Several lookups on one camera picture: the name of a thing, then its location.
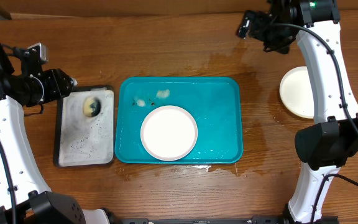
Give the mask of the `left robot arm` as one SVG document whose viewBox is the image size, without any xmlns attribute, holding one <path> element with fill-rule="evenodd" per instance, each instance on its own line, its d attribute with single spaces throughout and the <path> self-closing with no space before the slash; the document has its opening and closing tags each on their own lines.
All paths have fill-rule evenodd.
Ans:
<svg viewBox="0 0 358 224">
<path fill-rule="evenodd" d="M 85 223 L 70 196 L 53 193 L 35 162 L 24 107 L 67 97 L 76 81 L 60 69 L 43 70 L 47 48 L 0 43 L 0 223 Z"/>
</svg>

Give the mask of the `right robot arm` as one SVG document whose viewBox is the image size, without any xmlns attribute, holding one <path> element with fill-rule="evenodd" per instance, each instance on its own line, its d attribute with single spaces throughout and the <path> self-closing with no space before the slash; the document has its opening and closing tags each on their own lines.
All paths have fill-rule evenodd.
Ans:
<svg viewBox="0 0 358 224">
<path fill-rule="evenodd" d="M 339 170 L 358 152 L 358 104 L 351 90 L 340 40 L 335 0 L 271 1 L 268 12 L 246 11 L 240 38 L 262 41 L 265 52 L 287 54 L 296 42 L 308 69 L 314 125 L 295 136 L 301 171 L 295 193 L 280 216 L 254 216 L 253 223 L 337 223 L 322 207 Z"/>
</svg>

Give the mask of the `green and yellow sponge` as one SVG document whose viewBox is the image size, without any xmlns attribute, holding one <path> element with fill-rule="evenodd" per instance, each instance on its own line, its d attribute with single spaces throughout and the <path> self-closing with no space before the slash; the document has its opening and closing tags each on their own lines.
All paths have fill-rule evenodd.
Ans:
<svg viewBox="0 0 358 224">
<path fill-rule="evenodd" d="M 95 96 L 85 98 L 83 102 L 83 114 L 87 117 L 95 117 L 101 111 L 101 101 Z"/>
</svg>

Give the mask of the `pink-rimmed white plate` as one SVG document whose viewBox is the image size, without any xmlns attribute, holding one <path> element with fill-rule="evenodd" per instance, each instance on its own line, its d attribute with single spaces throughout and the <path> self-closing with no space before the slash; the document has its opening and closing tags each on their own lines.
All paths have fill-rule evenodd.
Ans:
<svg viewBox="0 0 358 224">
<path fill-rule="evenodd" d="M 198 127 L 187 110 L 173 105 L 161 106 L 143 120 L 140 140 L 152 157 L 166 162 L 177 161 L 195 147 Z"/>
</svg>

